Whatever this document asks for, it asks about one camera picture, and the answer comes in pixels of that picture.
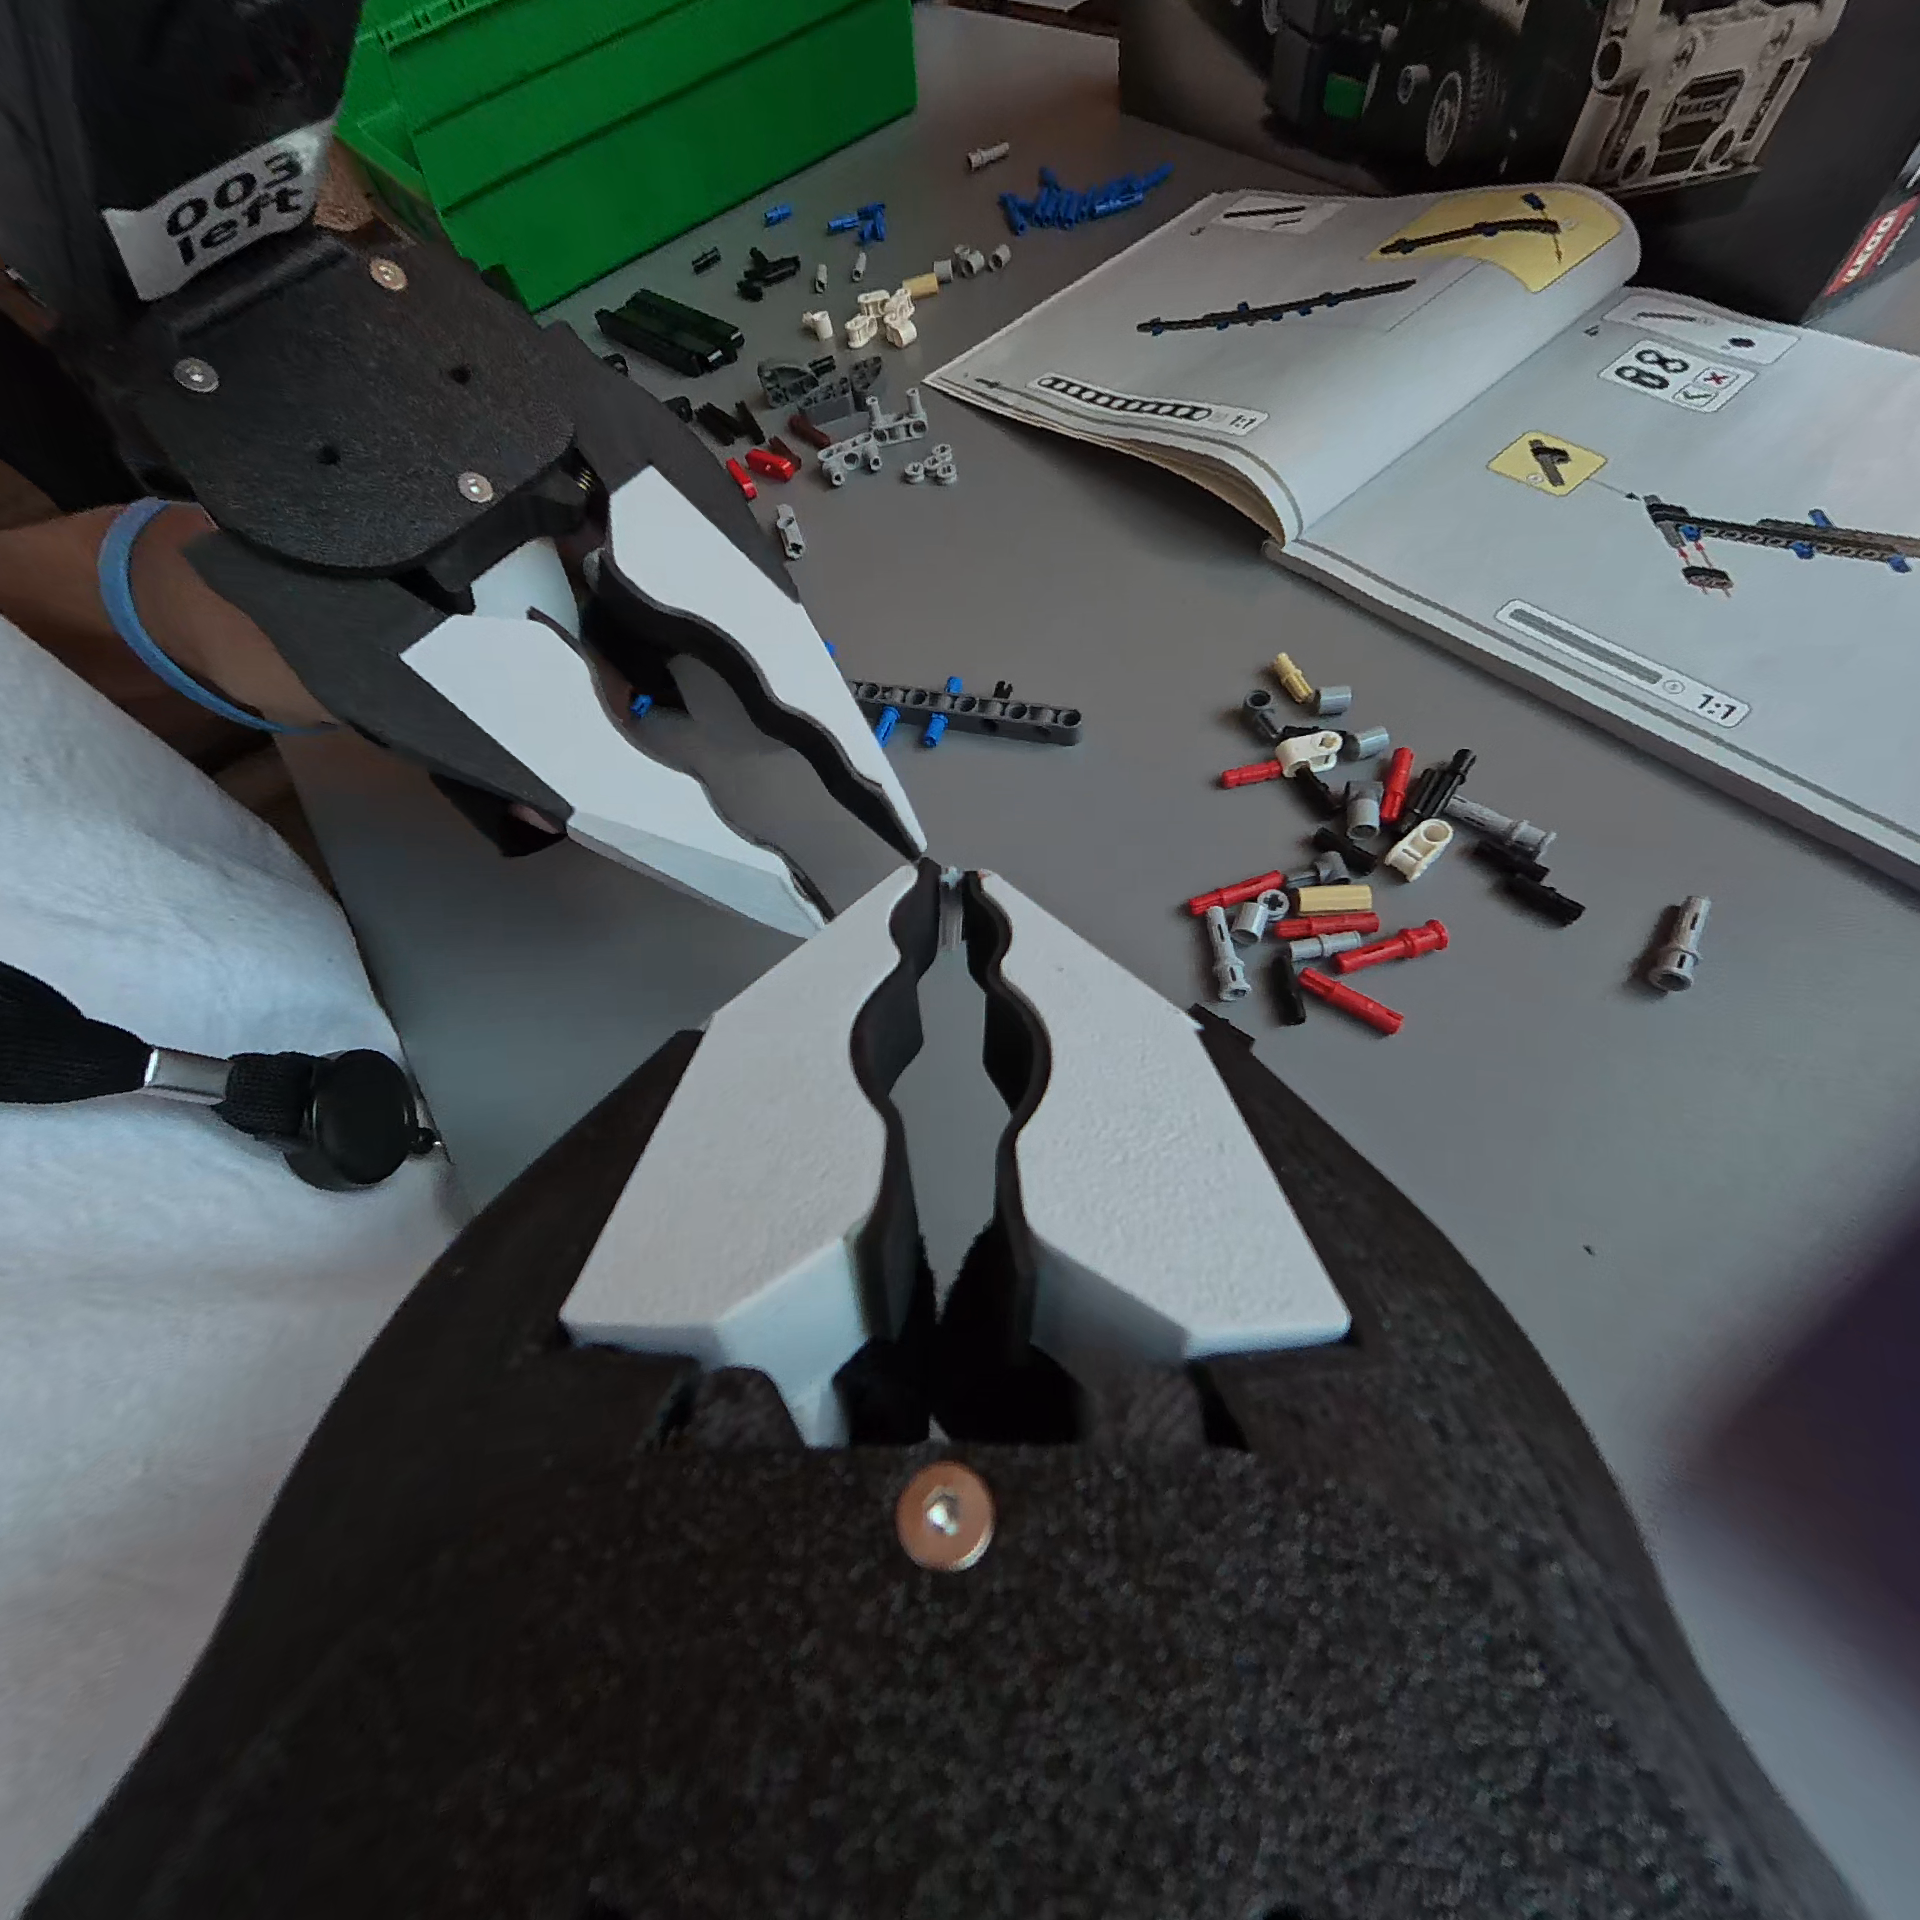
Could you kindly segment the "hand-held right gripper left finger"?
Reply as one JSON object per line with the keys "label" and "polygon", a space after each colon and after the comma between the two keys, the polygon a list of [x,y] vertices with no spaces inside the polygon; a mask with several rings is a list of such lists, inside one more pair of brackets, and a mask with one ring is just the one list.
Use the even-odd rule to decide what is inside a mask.
{"label": "hand-held right gripper left finger", "polygon": [[917,1290],[890,1087],[921,1049],[941,874],[897,867],[710,1014],[565,1298],[575,1343],[759,1370],[804,1445],[850,1440],[834,1381]]}

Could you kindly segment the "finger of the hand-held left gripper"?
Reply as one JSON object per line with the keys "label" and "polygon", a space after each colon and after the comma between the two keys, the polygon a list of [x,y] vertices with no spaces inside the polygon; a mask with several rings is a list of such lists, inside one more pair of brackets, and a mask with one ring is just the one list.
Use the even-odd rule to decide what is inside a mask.
{"label": "finger of the hand-held left gripper", "polygon": [[658,466],[608,493],[583,625],[636,680],[679,658],[708,666],[839,808],[901,857],[926,853],[919,817],[793,585]]}
{"label": "finger of the hand-held left gripper", "polygon": [[629,738],[561,625],[453,615],[400,661],[554,792],[581,845],[791,936],[826,923],[777,849],[733,830],[697,777]]}

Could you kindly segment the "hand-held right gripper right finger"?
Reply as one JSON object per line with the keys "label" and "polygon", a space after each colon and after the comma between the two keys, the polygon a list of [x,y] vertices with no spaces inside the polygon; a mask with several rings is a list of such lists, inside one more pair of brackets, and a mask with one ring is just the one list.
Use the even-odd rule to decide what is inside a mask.
{"label": "hand-held right gripper right finger", "polygon": [[1008,1106],[994,1225],[1015,1353],[1174,1365],[1353,1326],[1198,1014],[1006,878],[962,881],[967,960]]}

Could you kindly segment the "person's left forearm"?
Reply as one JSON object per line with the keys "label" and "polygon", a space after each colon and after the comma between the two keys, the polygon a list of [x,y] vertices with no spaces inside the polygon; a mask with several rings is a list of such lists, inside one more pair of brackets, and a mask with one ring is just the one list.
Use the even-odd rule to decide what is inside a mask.
{"label": "person's left forearm", "polygon": [[46,519],[2,535],[2,611],[121,713],[200,767],[274,827],[296,792],[265,734],[231,727],[168,693],[112,630],[98,592],[98,547],[116,507]]}

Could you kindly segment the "large grey lego connector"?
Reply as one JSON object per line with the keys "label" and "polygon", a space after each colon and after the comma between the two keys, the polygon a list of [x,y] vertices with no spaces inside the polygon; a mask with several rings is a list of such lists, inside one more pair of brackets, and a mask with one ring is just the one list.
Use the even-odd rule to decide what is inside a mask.
{"label": "large grey lego connector", "polygon": [[902,407],[890,410],[874,391],[865,395],[863,422],[857,422],[842,439],[817,448],[816,466],[830,488],[839,488],[852,472],[874,472],[890,448],[917,448],[927,433],[927,415],[921,387],[902,395]]}

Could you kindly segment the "black lego block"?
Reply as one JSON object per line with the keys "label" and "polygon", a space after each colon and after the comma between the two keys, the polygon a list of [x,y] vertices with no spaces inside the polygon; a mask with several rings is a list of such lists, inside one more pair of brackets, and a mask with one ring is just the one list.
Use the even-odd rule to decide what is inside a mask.
{"label": "black lego block", "polygon": [[592,317],[613,345],[631,347],[686,376],[728,367],[745,345],[733,321],[647,288],[616,305],[599,305]]}

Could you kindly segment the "scattered mixed lego pieces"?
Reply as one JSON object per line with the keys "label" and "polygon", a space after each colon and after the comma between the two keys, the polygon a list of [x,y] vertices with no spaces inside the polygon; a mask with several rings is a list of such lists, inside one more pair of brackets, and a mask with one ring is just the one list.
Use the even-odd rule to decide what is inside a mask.
{"label": "scattered mixed lego pieces", "polygon": [[663,395],[769,522],[780,503],[799,515],[839,488],[897,478],[941,442],[927,426],[917,448],[890,448],[881,467],[842,487],[816,466],[817,448],[863,422],[868,392],[896,410],[919,386],[926,415],[935,410],[927,371],[975,336],[974,312],[1016,299],[1018,239],[997,205],[1006,149],[984,155],[978,176],[865,161],[854,181],[804,176],[663,255],[660,275],[647,278],[745,334],[736,363],[672,375]]}

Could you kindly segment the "heap of blue lego pins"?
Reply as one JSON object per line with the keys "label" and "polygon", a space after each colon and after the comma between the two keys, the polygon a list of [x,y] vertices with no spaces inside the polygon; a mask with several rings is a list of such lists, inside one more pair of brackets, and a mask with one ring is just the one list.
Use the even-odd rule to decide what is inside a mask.
{"label": "heap of blue lego pins", "polygon": [[1089,187],[1062,183],[1048,166],[1039,168],[1031,194],[1001,189],[997,205],[1009,235],[1031,230],[1072,230],[1082,223],[1112,219],[1142,205],[1173,176],[1173,163],[1154,163]]}

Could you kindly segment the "dark lego set box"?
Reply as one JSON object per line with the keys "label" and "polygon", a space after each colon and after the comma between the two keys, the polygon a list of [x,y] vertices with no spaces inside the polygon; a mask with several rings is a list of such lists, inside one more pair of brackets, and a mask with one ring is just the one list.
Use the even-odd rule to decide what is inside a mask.
{"label": "dark lego set box", "polygon": [[1916,2],[1127,2],[1120,104],[1377,194],[1562,181],[1799,321],[1917,146]]}

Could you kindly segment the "person's left hand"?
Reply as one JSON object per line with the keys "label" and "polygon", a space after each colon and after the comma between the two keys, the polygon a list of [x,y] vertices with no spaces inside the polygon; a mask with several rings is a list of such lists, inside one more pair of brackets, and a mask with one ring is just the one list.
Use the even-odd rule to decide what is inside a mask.
{"label": "person's left hand", "polygon": [[136,606],[165,656],[231,706],[289,728],[328,728],[332,713],[303,688],[253,619],[224,600],[182,550],[138,561]]}

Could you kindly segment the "pile of red black pins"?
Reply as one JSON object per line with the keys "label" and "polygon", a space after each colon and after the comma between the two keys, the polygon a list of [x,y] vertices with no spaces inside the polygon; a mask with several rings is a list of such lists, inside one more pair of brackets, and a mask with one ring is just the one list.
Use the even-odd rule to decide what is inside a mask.
{"label": "pile of red black pins", "polygon": [[1276,654],[1238,714],[1260,753],[1218,775],[1218,786],[1287,790],[1308,814],[1303,857],[1183,901],[1207,936],[1216,1002],[1252,993],[1252,962],[1269,952],[1281,1023],[1322,1006],[1380,1038],[1402,1014],[1354,984],[1450,945],[1442,919],[1393,923],[1384,901],[1434,873],[1450,854],[1480,864],[1500,897],[1549,928],[1574,926],[1584,903],[1552,880],[1559,834],[1470,790],[1478,757],[1424,758],[1389,727],[1353,718],[1353,686],[1317,679]]}

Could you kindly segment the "blue wristband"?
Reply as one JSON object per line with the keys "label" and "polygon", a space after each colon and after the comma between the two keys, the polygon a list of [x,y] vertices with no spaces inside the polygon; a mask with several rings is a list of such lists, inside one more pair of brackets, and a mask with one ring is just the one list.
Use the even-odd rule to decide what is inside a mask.
{"label": "blue wristband", "polygon": [[335,728],[335,721],[325,728],[292,728],[256,718],[250,710],[231,706],[218,693],[209,693],[194,682],[175,662],[170,662],[158,646],[156,637],[136,606],[138,561],[156,557],[162,547],[182,550],[204,536],[209,536],[209,519],[198,507],[143,496],[118,507],[108,521],[98,547],[98,592],[104,616],[116,637],[128,646],[158,682],[175,697],[198,706],[221,721],[266,736],[317,736]]}

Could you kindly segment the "dark grey beam blue pins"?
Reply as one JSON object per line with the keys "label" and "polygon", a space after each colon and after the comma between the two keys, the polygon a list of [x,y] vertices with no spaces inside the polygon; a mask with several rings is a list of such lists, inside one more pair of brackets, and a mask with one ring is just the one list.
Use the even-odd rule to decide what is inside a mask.
{"label": "dark grey beam blue pins", "polygon": [[1024,701],[1009,680],[969,689],[957,677],[926,686],[846,677],[846,686],[879,745],[910,738],[929,752],[948,736],[998,736],[1024,745],[1072,747],[1082,736],[1079,707]]}

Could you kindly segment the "green plastic bin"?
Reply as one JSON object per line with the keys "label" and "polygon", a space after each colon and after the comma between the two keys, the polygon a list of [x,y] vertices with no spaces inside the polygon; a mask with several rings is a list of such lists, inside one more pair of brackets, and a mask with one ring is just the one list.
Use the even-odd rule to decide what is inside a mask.
{"label": "green plastic bin", "polygon": [[912,112],[908,2],[373,2],[341,141],[541,307]]}

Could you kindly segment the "open instruction booklet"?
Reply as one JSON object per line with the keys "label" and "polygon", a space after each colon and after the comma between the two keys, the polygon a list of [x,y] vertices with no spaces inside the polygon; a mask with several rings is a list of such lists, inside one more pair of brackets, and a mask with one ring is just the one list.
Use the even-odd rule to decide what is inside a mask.
{"label": "open instruction booklet", "polygon": [[1638,271],[1584,185],[1242,187],[929,383],[1916,885],[1916,353]]}

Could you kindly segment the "black box with red label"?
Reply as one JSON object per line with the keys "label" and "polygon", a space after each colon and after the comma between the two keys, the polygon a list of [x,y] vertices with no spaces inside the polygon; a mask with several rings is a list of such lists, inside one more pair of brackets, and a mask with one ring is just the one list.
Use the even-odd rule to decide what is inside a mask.
{"label": "black box with red label", "polygon": [[1801,327],[1813,327],[1865,288],[1889,275],[1916,255],[1917,235],[1917,146],[1904,157],[1900,173],[1865,217],[1861,230],[1839,253],[1837,265],[1818,285]]}

